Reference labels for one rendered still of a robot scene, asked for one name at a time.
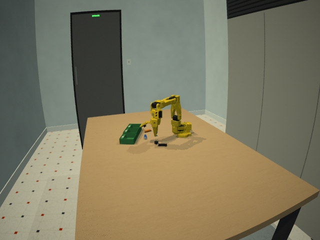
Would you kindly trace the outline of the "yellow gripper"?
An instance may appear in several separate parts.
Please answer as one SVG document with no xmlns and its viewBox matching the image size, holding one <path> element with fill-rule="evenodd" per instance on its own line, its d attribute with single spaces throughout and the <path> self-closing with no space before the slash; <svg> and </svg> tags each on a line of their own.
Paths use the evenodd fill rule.
<svg viewBox="0 0 320 240">
<path fill-rule="evenodd" d="M 161 118 L 159 119 L 155 119 L 153 116 L 151 117 L 150 121 L 146 121 L 143 124 L 140 125 L 140 128 L 142 127 L 146 127 L 146 124 L 151 124 L 152 128 L 153 128 L 153 133 L 154 136 L 156 137 L 157 133 L 158 133 L 158 125 L 160 125 L 161 123 Z"/>
</svg>

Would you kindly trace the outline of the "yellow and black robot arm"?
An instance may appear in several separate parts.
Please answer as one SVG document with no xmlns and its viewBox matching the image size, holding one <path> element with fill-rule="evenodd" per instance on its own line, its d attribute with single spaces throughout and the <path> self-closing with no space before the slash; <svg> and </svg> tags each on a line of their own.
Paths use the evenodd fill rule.
<svg viewBox="0 0 320 240">
<path fill-rule="evenodd" d="M 164 98 L 163 100 L 156 100 L 150 104 L 150 114 L 155 119 L 163 118 L 162 108 L 171 105 L 171 125 L 173 134 L 177 134 L 179 138 L 186 138 L 191 136 L 189 122 L 181 123 L 182 113 L 181 113 L 181 104 L 179 95 L 171 95 L 171 97 Z M 156 109 L 155 109 L 156 108 Z M 177 115 L 175 115 L 175 111 Z"/>
</svg>

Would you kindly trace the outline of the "green three-compartment bin rack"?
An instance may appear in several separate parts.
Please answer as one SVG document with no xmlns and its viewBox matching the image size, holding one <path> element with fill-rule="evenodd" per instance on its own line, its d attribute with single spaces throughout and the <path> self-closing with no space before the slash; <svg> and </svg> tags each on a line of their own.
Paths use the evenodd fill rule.
<svg viewBox="0 0 320 240">
<path fill-rule="evenodd" d="M 130 123 L 119 138 L 119 144 L 134 145 L 142 128 L 141 124 Z"/>
</svg>

